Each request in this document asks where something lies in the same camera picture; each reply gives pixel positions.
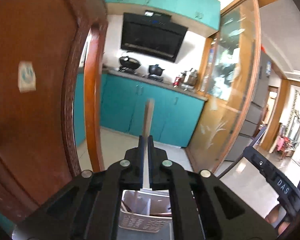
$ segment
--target gas stove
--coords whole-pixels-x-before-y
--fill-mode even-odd
[[[163,82],[163,77],[162,76],[148,75],[147,78],[151,79],[151,80],[158,81],[158,82]]]
[[[120,66],[118,71],[119,72],[128,73],[128,74],[132,74],[132,75],[136,75],[137,74],[134,69],[123,67],[123,66]]]

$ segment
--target paper sticker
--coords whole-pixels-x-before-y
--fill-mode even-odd
[[[211,102],[210,110],[217,111],[218,110],[217,99],[215,97],[211,97],[210,102]]]
[[[21,93],[35,91],[35,73],[30,61],[20,61],[18,70],[18,87]]]

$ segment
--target countertop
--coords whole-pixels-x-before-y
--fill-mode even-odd
[[[111,69],[111,68],[103,68],[102,73],[103,74],[110,74],[110,75],[114,75],[114,76],[119,76],[119,77],[124,77],[124,78],[129,78],[129,79],[140,81],[140,82],[147,83],[147,84],[150,84],[150,85],[154,85],[154,86],[162,87],[162,88],[165,88],[165,89],[173,90],[173,91],[178,92],[180,94],[191,96],[193,98],[197,98],[197,99],[200,99],[200,100],[203,100],[203,101],[208,100],[206,97],[203,97],[203,96],[201,96],[199,94],[196,94],[194,92],[191,92],[191,91],[188,91],[188,90],[183,90],[180,87],[173,87],[173,85],[171,83],[158,82],[158,81],[155,81],[155,80],[148,79],[146,77],[120,72],[120,71],[117,71],[117,70]]]

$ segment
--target black pot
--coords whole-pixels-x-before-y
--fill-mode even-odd
[[[123,67],[127,67],[130,69],[137,69],[141,66],[140,61],[128,56],[120,57],[119,62]]]
[[[160,68],[158,64],[149,66],[149,74],[161,76],[164,69]]]

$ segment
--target wooden stick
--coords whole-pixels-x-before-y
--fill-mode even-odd
[[[144,116],[143,128],[142,128],[142,136],[145,140],[145,143],[144,143],[144,161],[143,161],[143,187],[144,188],[150,188],[147,145],[148,145],[148,137],[150,135],[153,110],[154,110],[154,100],[153,99],[148,99],[148,101],[146,103],[145,116]]]

